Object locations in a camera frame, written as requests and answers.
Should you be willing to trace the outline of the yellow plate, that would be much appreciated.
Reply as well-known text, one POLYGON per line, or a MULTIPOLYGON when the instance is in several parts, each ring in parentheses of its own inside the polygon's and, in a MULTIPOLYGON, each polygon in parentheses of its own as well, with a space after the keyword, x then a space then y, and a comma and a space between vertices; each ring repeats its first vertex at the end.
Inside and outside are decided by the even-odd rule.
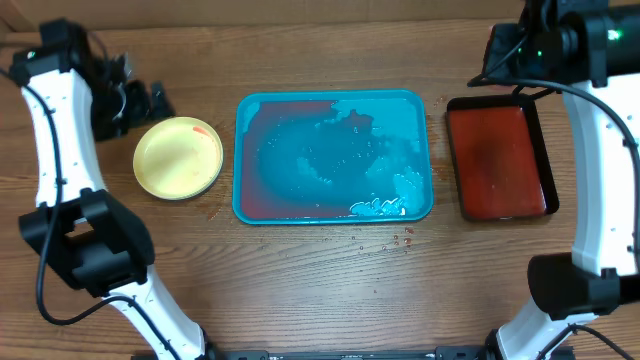
POLYGON ((149 194, 178 201, 211 187, 223 161, 221 139, 209 124, 192 117, 173 117, 142 136, 134 152, 133 171, 149 194))

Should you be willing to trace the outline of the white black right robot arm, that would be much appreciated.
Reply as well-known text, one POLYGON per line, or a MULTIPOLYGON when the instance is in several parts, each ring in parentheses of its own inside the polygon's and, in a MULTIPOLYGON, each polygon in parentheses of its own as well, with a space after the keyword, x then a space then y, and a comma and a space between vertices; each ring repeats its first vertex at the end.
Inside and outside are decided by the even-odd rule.
POLYGON ((482 359, 550 359, 570 335, 639 298, 639 8, 530 1, 499 24, 473 86, 562 95, 573 136, 577 224, 568 253, 528 265, 530 299, 482 359))

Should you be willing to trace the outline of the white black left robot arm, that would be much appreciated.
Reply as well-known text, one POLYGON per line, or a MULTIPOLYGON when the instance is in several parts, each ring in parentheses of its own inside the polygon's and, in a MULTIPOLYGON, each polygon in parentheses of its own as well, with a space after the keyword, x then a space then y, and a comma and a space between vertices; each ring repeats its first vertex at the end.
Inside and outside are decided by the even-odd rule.
POLYGON ((15 53, 5 76, 32 119, 39 180, 22 238, 38 254, 36 279, 52 270, 97 308, 112 306, 151 346, 155 359, 214 359, 206 332, 179 307, 155 266, 151 236, 107 190, 96 143, 174 114, 160 83, 131 76, 126 56, 95 55, 80 24, 41 24, 41 43, 15 53))

